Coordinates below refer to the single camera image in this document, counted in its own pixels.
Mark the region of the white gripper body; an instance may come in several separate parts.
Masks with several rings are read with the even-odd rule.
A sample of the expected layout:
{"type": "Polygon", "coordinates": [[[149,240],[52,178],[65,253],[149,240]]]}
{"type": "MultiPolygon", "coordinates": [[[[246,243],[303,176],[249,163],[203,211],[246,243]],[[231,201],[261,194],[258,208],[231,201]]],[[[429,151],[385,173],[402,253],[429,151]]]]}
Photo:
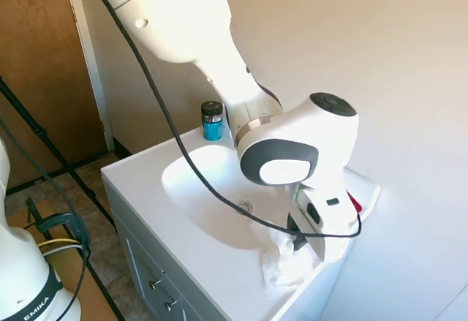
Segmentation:
{"type": "Polygon", "coordinates": [[[342,187],[330,191],[301,187],[295,203],[301,215],[297,225],[322,263],[337,263],[346,254],[350,241],[359,236],[359,213],[342,187]]]}

